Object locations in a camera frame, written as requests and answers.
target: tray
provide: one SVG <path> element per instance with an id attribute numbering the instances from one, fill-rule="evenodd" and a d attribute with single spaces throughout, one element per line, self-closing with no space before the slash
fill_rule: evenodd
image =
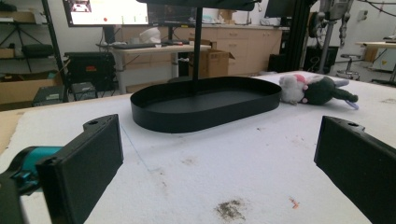
<path id="1" fill-rule="evenodd" d="M 250 77 L 213 77 L 147 87 L 131 96 L 134 122 L 161 133 L 189 133 L 279 106 L 281 88 Z"/>

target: black metal pole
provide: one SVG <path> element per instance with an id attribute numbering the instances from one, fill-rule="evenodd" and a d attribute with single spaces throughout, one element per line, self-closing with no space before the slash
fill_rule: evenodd
<path id="1" fill-rule="evenodd" d="M 53 27 L 52 17 L 50 15 L 50 6 L 49 6 L 49 3 L 47 2 L 47 0 L 42 0 L 41 2 L 43 4 L 44 12 L 46 14 L 46 19 L 47 19 L 47 24 L 49 27 L 49 35 L 50 35 L 50 39 L 51 39 L 53 51 L 54 51 L 53 55 L 55 57 L 56 64 L 58 65 L 58 69 L 61 74 L 62 82 L 65 84 L 66 77 L 64 75 L 64 70 L 63 70 L 64 65 L 62 64 L 61 52 L 59 51 L 58 40 L 56 39 L 55 28 Z"/>
<path id="2" fill-rule="evenodd" d="M 194 67 L 192 73 L 192 85 L 193 92 L 197 91 L 198 73 L 199 73 L 199 58 L 201 50 L 201 32 L 202 32 L 202 14 L 203 9 L 201 7 L 197 8 L 196 14 L 196 24 L 195 24 L 195 39 L 194 39 Z"/>
<path id="3" fill-rule="evenodd" d="M 317 0 L 297 0 L 295 2 L 290 27 L 290 39 L 286 43 L 286 72 L 300 69 L 309 11 L 315 2 Z"/>

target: white table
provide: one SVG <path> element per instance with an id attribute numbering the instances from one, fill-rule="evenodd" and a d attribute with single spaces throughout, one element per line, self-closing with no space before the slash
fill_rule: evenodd
<path id="1" fill-rule="evenodd" d="M 210 49 L 210 46 L 201 45 L 201 50 Z M 166 46 L 161 48 L 147 48 L 147 49 L 112 49 L 114 54 L 114 59 L 116 61 L 116 70 L 118 73 L 118 80 L 120 86 L 120 93 L 126 93 L 126 86 L 128 83 L 126 81 L 123 55 L 145 55 L 145 54 L 158 54 L 158 53 L 171 53 L 172 54 L 172 77 L 178 77 L 178 57 L 177 54 L 181 52 L 193 52 L 193 45 L 182 45 L 182 46 Z"/>
<path id="2" fill-rule="evenodd" d="M 393 43 L 386 43 L 386 42 L 357 42 L 356 44 L 363 45 L 366 47 L 371 47 L 371 48 L 396 49 L 396 43 L 393 44 Z M 390 76 L 389 81 L 378 80 L 378 79 L 373 79 L 373 81 L 382 83 L 382 84 L 389 84 L 389 85 L 396 86 L 395 78 L 396 78 L 396 64 L 393 68 L 393 72 L 392 72 L 392 75 Z"/>
<path id="3" fill-rule="evenodd" d="M 283 75 L 259 78 L 277 83 Z M 344 89 L 359 95 L 359 110 L 339 100 L 281 103 L 260 115 L 178 134 L 137 126 L 130 95 L 37 107 L 19 119 L 0 156 L 0 173 L 25 147 L 64 146 L 86 121 L 117 113 L 124 164 L 86 223 L 370 223 L 315 165 L 318 131 L 324 115 L 347 119 L 396 147 L 396 89 L 353 80 Z M 22 201 L 31 223 L 50 223 L 42 193 Z M 221 215 L 227 203 L 234 217 Z"/>

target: cardboard box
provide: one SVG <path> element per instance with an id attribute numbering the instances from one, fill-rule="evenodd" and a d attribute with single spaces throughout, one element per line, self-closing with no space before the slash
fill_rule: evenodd
<path id="1" fill-rule="evenodd" d="M 0 11 L 0 18 L 13 18 L 17 22 L 35 23 L 35 15 L 32 12 L 19 12 L 19 11 Z"/>
<path id="2" fill-rule="evenodd" d="M 235 21 L 233 20 L 233 13 L 235 12 L 236 12 L 235 10 L 220 9 L 219 16 L 221 16 L 224 19 L 224 23 L 235 24 Z"/>
<path id="3" fill-rule="evenodd" d="M 0 58 L 14 58 L 15 50 L 14 49 L 0 49 Z"/>
<path id="4" fill-rule="evenodd" d="M 199 77 L 226 77 L 228 76 L 228 63 L 235 57 L 227 51 L 208 49 L 201 51 L 199 60 Z M 193 73 L 193 53 L 190 56 L 189 75 Z"/>
<path id="5" fill-rule="evenodd" d="M 57 71 L 32 74 L 6 74 L 0 82 L 0 105 L 32 102 L 40 87 L 62 85 Z"/>

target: computer screen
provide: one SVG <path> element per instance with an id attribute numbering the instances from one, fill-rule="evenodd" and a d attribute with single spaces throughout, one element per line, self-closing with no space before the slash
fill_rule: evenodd
<path id="1" fill-rule="evenodd" d="M 149 24 L 148 7 L 135 0 L 64 0 L 69 27 Z"/>
<path id="2" fill-rule="evenodd" d="M 107 25 L 194 25 L 196 8 L 136 0 L 63 0 L 69 27 Z"/>
<path id="3" fill-rule="evenodd" d="M 148 23 L 152 25 L 194 25 L 195 7 L 148 4 Z"/>
<path id="4" fill-rule="evenodd" d="M 269 0 L 265 18 L 286 18 L 293 16 L 296 0 Z"/>

